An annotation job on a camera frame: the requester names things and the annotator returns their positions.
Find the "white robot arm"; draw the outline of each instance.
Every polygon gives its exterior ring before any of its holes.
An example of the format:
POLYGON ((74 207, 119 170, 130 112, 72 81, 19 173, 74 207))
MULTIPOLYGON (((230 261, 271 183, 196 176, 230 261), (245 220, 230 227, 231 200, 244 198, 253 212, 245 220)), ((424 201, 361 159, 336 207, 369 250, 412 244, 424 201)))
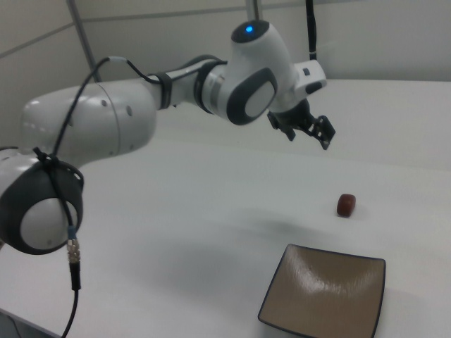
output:
MULTIPOLYGON (((61 143, 59 158, 64 162, 55 174, 76 229, 82 219, 83 186, 77 168, 147 144, 159 109, 190 102, 236 125, 250 123, 268 109, 272 126, 290 140, 298 129, 327 149, 335 130, 325 116, 314 118, 307 102, 309 94, 326 85, 318 62, 292 64, 276 29, 262 20, 237 27, 232 49, 227 63, 200 56, 145 80, 86 86, 61 143)), ((68 240, 66 215, 45 173, 46 156, 39 161, 32 151, 39 147, 51 153, 77 91, 73 87, 31 100, 21 117, 21 145, 0 149, 0 239, 28 254, 55 251, 68 240)))

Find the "white table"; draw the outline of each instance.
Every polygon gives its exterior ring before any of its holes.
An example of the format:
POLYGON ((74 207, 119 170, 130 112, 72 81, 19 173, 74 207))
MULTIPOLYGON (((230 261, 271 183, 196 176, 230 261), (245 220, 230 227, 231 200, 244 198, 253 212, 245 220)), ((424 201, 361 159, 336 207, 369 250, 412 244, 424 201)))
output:
MULTIPOLYGON (((301 134, 289 143, 266 118, 234 127, 181 106, 161 112, 146 148, 84 167, 70 336, 291 337, 257 313, 293 243, 387 261, 376 337, 449 337, 450 84, 332 81, 310 102, 337 130, 327 152, 301 134), (420 141, 395 142, 409 134, 420 141), (335 215, 343 193, 357 197, 350 219, 335 215)), ((0 267, 0 308, 62 333, 73 297, 64 250, 4 247, 0 267)))

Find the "wall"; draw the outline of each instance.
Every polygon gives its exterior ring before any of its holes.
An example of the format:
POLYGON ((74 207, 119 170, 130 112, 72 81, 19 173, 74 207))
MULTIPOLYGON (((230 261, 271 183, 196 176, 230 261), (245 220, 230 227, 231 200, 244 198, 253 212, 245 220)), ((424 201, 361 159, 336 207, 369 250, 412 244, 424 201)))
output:
POLYGON ((19 142, 32 98, 78 85, 89 68, 62 0, 0 2, 0 146, 19 142))
MULTIPOLYGON (((202 53, 227 58, 245 0, 77 0, 96 59, 118 54, 144 70, 173 68, 202 53)), ((263 16, 294 61, 308 58, 304 2, 263 0, 263 16)), ((451 80, 451 1, 315 1, 319 61, 329 78, 451 80)), ((104 77, 132 76, 105 68, 104 77)))

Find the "cable connector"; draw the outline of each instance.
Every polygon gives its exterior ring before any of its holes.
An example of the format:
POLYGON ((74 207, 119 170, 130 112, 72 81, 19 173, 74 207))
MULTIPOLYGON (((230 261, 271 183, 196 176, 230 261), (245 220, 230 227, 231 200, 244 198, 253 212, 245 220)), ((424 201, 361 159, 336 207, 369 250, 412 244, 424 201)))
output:
POLYGON ((78 239, 68 240, 68 257, 69 263, 79 263, 80 262, 80 245, 78 244, 78 239))
POLYGON ((109 56, 111 62, 124 62, 127 63, 127 59, 123 56, 109 56))
POLYGON ((80 246, 78 244, 78 240, 69 239, 67 248, 72 290, 80 290, 82 286, 80 280, 80 246))

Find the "black cable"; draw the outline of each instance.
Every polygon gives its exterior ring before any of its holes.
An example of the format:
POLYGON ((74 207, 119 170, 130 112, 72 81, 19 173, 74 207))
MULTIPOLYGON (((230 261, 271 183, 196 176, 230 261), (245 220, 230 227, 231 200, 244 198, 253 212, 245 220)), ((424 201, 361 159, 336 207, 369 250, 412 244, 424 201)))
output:
POLYGON ((16 333, 17 333, 18 337, 22 338, 22 336, 20 335, 20 332, 19 332, 19 328, 17 327, 16 321, 14 320, 14 318, 12 318, 9 315, 7 315, 6 317, 8 317, 11 322, 13 322, 13 325, 14 325, 14 328, 16 329, 16 333))
POLYGON ((78 290, 74 290, 72 313, 70 314, 68 324, 66 325, 66 329, 64 330, 64 333, 61 336, 61 338, 66 338, 69 333, 70 327, 72 326, 72 323, 73 323, 73 319, 75 318, 75 312, 77 312, 77 305, 78 305, 78 290))
POLYGON ((313 0, 305 0, 305 10, 307 12, 310 60, 316 60, 316 20, 313 11, 313 0))
POLYGON ((91 77, 94 76, 94 74, 97 73, 97 71, 99 70, 99 68, 106 62, 110 61, 110 58, 103 58, 100 60, 100 62, 98 62, 98 64, 96 64, 96 68, 94 68, 94 70, 86 77, 85 81, 82 83, 80 89, 78 90, 77 95, 75 96, 72 106, 70 106, 70 109, 66 115, 66 119, 64 120, 64 123, 60 129, 58 138, 56 139, 55 142, 55 146, 54 146, 54 150, 52 151, 53 155, 57 155, 58 154, 58 150, 59 147, 61 145, 61 141, 63 140, 63 136, 64 133, 66 132, 66 128, 68 127, 68 124, 70 122, 70 118, 72 117, 72 113, 75 110, 75 107, 77 106, 78 100, 80 99, 80 96, 83 93, 83 90, 85 89, 85 87, 87 86, 88 82, 91 80, 91 77))
MULTIPOLYGON (((87 84, 89 83, 89 81, 91 80, 91 78, 94 76, 94 74, 97 73, 97 71, 99 70, 99 68, 105 64, 106 62, 110 61, 110 58, 103 58, 100 60, 100 62, 98 62, 98 64, 96 64, 95 69, 86 77, 85 81, 82 83, 82 85, 80 86, 77 95, 75 96, 72 105, 69 108, 69 111, 66 114, 66 118, 63 122, 63 125, 61 126, 60 132, 58 134, 58 138, 56 139, 55 145, 54 145, 54 149, 52 151, 52 154, 47 155, 42 153, 38 148, 33 149, 35 151, 35 153, 37 154, 38 159, 43 162, 44 165, 49 165, 49 167, 47 168, 47 173, 49 174, 49 179, 51 182, 52 187, 54 188, 54 191, 56 193, 57 198, 61 201, 61 204, 63 206, 64 209, 64 213, 66 214, 66 217, 68 219, 68 224, 69 224, 69 229, 72 231, 74 230, 74 225, 73 225, 73 219, 72 219, 72 215, 70 214, 70 209, 68 206, 68 202, 66 201, 66 199, 64 198, 63 192, 61 191, 61 188, 55 178, 55 171, 54 168, 56 166, 58 166, 58 158, 56 157, 56 155, 58 154, 58 150, 60 148, 61 142, 63 140, 64 134, 66 132, 67 126, 70 122, 70 119, 72 118, 72 114, 75 110, 75 107, 77 106, 78 101, 80 100, 80 97, 83 93, 83 90, 85 90, 85 87, 87 86, 87 84)), ((135 65, 127 60, 127 59, 123 59, 124 61, 126 61, 126 63, 135 71, 135 73, 137 73, 141 78, 143 78, 145 81, 152 83, 152 84, 160 84, 162 85, 160 80, 153 80, 153 79, 149 79, 148 76, 144 75, 143 73, 141 73, 141 71, 135 67, 135 65)), ((178 80, 182 77, 186 77, 188 75, 191 75, 195 72, 197 72, 198 70, 192 70, 190 72, 187 72, 185 74, 179 75, 177 77, 174 77, 172 80, 178 80)), ((71 277, 72 277, 72 289, 74 290, 74 299, 73 299, 73 307, 72 307, 72 313, 70 314, 70 318, 68 321, 68 324, 66 325, 66 329, 64 330, 63 335, 61 336, 61 338, 66 338, 66 336, 69 333, 70 327, 72 326, 73 320, 75 318, 75 313, 77 311, 77 304, 78 304, 78 290, 81 288, 80 286, 80 262, 78 261, 77 263, 69 263, 70 266, 70 273, 71 273, 71 277)))
MULTIPOLYGON (((108 61, 110 61, 110 58, 103 58, 103 59, 101 59, 101 60, 98 62, 98 64, 96 64, 95 69, 94 69, 94 70, 86 77, 85 81, 84 81, 84 82, 82 83, 82 85, 80 86, 80 88, 79 88, 79 90, 78 90, 78 92, 77 92, 77 95, 75 95, 75 98, 74 98, 74 100, 73 100, 73 103, 72 103, 72 105, 70 106, 69 111, 67 112, 66 119, 64 120, 63 125, 61 126, 60 132, 59 132, 59 134, 58 134, 58 138, 56 139, 56 142, 55 142, 54 150, 52 151, 52 155, 55 155, 55 156, 56 156, 56 155, 58 154, 59 147, 60 147, 60 145, 61 145, 61 142, 63 141, 64 133, 66 132, 66 129, 67 129, 68 125, 69 125, 70 119, 72 118, 73 111, 75 110, 75 107, 77 106, 78 100, 80 100, 80 96, 82 95, 83 90, 85 90, 85 87, 87 86, 87 84, 89 83, 89 81, 91 80, 91 78, 94 76, 94 74, 97 73, 97 71, 99 70, 99 68, 100 68, 104 63, 106 63, 106 62, 108 62, 108 61)), ((138 74, 142 79, 144 79, 146 82, 152 83, 153 85, 159 85, 159 84, 161 84, 161 82, 160 82, 159 80, 149 79, 149 76, 157 76, 157 77, 158 77, 158 75, 156 75, 156 74, 148 74, 148 76, 146 76, 146 75, 143 74, 138 68, 136 68, 136 66, 135 66, 130 60, 124 58, 124 61, 126 61, 126 63, 127 63, 127 64, 135 71, 135 73, 137 73, 137 74, 138 74)), ((183 78, 183 77, 186 77, 186 76, 188 76, 188 75, 194 74, 194 73, 196 73, 197 71, 198 71, 198 69, 191 70, 191 71, 188 72, 188 73, 185 73, 185 74, 179 75, 179 76, 177 76, 177 77, 174 77, 174 78, 172 79, 172 81, 179 80, 179 79, 181 79, 181 78, 183 78)))
POLYGON ((61 191, 61 188, 59 187, 58 182, 56 181, 54 170, 49 172, 49 178, 50 178, 50 183, 56 192, 56 197, 58 197, 58 199, 63 204, 64 213, 66 214, 66 217, 68 219, 69 227, 73 227, 74 225, 73 225, 72 215, 70 214, 69 205, 68 205, 68 202, 66 201, 66 199, 64 198, 63 192, 61 191))

